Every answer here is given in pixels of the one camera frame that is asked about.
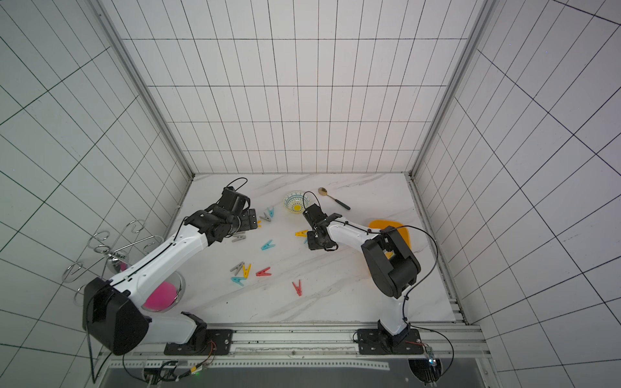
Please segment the grey clothespin lower left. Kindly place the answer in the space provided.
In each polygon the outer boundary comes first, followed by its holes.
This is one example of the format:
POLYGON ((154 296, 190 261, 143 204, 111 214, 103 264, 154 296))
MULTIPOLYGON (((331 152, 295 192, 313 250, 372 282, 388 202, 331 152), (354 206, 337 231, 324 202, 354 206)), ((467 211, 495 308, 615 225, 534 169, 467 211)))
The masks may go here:
POLYGON ((234 268, 232 268, 230 272, 237 276, 244 269, 244 265, 245 263, 241 262, 238 265, 234 266, 234 268))

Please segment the teal clothespin lower left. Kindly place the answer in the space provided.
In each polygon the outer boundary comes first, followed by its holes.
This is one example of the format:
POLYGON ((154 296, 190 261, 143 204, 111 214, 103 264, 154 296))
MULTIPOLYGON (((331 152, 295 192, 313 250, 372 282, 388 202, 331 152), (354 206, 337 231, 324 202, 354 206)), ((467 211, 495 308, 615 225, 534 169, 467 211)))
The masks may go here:
POLYGON ((234 283, 238 284, 239 286, 244 286, 244 281, 246 281, 246 278, 245 277, 234 276, 234 277, 231 278, 231 280, 234 283))

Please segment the red clothespin bottom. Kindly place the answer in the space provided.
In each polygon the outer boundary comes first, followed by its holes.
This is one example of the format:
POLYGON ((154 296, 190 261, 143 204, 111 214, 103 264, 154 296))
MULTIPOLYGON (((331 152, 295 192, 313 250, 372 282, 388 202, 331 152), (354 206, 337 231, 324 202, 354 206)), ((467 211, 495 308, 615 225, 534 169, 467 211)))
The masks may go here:
POLYGON ((297 282, 293 281, 292 286, 294 286, 295 292, 299 297, 302 297, 302 282, 298 280, 297 282))

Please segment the red clothespin lower centre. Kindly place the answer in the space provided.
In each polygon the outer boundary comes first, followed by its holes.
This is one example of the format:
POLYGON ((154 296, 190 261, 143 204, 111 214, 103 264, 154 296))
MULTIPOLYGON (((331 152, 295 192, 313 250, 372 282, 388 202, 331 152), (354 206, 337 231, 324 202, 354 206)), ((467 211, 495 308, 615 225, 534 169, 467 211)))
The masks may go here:
POLYGON ((264 268, 264 269, 258 271, 256 273, 256 276, 271 276, 271 273, 269 272, 270 269, 271 269, 270 267, 264 268))

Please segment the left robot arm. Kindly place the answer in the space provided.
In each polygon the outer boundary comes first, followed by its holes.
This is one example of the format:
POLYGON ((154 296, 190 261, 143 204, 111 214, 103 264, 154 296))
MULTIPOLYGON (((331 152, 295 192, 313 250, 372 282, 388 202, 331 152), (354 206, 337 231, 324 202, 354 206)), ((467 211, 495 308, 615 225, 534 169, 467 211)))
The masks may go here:
POLYGON ((83 291, 82 327, 116 356, 143 344, 166 344, 183 354, 208 346, 207 325, 191 313, 146 315, 142 307, 186 261, 214 243, 258 226, 246 196, 221 198, 185 218, 175 234, 136 264, 109 280, 96 278, 83 291))

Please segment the patterned small bowl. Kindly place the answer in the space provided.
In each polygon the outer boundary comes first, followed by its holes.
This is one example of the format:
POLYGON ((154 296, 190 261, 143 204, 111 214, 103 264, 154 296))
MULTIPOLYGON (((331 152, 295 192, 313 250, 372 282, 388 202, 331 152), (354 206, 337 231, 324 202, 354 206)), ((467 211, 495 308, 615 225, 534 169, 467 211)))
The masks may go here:
POLYGON ((306 197, 305 192, 288 192, 283 200, 284 207, 294 214, 301 214, 310 206, 311 202, 306 197))

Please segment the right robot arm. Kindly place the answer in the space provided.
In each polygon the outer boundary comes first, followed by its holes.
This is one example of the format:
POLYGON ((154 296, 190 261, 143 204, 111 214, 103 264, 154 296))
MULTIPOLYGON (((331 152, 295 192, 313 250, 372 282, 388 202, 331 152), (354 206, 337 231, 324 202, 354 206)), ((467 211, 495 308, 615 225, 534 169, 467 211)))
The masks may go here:
POLYGON ((387 351, 401 345, 409 334, 406 296, 417 283, 421 266, 403 236, 393 226, 365 228, 338 213, 327 215, 313 205, 302 215, 310 225, 310 250, 333 252, 347 246, 364 256, 371 279, 387 302, 378 320, 378 340, 387 351))

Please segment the red clothespin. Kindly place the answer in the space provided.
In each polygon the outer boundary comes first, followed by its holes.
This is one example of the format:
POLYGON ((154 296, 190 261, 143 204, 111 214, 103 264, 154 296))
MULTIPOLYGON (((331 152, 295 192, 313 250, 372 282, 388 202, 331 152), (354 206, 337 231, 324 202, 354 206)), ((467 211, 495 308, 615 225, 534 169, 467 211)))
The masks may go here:
POLYGON ((270 267, 264 268, 264 269, 258 271, 256 273, 256 276, 271 276, 271 273, 269 272, 270 269, 271 269, 270 267))
POLYGON ((293 281, 292 286, 294 286, 295 292, 299 297, 302 297, 302 282, 298 280, 297 282, 293 281))

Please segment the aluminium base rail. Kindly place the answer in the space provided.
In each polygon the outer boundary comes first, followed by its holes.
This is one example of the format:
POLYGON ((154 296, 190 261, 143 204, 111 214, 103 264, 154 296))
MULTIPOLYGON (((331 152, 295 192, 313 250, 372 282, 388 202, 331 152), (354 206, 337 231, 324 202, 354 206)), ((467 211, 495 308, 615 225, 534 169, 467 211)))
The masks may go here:
POLYGON ((144 344, 124 356, 102 352, 96 369, 156 370, 208 367, 337 366, 386 370, 391 358, 435 358, 443 367, 460 359, 491 356, 477 326, 418 323, 401 341, 389 340, 373 324, 239 324, 208 328, 204 344, 144 344))

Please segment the pink bowl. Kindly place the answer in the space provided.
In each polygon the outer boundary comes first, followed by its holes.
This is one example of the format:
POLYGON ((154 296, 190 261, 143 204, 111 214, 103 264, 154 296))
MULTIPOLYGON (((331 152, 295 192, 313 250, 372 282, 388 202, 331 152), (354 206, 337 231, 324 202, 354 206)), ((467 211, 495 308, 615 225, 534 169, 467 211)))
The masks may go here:
POLYGON ((180 303, 186 291, 186 281, 179 272, 174 272, 148 297, 142 310, 160 313, 171 310, 180 303))

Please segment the grey clothespin pair left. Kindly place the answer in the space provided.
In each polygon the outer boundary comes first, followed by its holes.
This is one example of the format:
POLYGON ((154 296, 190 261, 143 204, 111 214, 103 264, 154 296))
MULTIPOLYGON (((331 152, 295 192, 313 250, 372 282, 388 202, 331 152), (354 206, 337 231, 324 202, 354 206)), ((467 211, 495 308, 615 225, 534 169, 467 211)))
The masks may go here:
POLYGON ((244 240, 246 238, 247 238, 247 236, 246 236, 245 233, 236 233, 236 234, 234 234, 232 236, 232 242, 236 243, 236 242, 242 241, 242 240, 244 240))

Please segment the yellow clothespin lower left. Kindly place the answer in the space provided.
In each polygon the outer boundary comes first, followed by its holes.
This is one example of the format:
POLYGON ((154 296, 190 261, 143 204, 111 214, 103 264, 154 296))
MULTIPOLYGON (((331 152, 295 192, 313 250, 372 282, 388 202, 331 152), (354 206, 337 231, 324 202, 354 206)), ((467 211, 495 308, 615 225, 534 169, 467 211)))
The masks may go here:
POLYGON ((244 272, 245 279, 249 278, 251 268, 252 268, 252 265, 248 265, 248 266, 246 266, 245 264, 243 265, 243 272, 244 272))

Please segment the teal clothespin centre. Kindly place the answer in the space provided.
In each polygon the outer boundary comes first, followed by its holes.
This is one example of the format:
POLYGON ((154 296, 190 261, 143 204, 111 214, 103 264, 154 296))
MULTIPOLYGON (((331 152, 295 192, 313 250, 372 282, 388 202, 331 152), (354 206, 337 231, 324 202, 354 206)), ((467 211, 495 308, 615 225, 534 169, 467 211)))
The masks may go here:
POLYGON ((265 244, 261 247, 261 250, 262 250, 262 251, 266 251, 266 250, 268 250, 268 249, 270 249, 270 248, 273 248, 273 247, 275 247, 275 245, 273 244, 273 241, 272 241, 272 240, 270 240, 270 241, 266 242, 266 243, 265 243, 265 244))

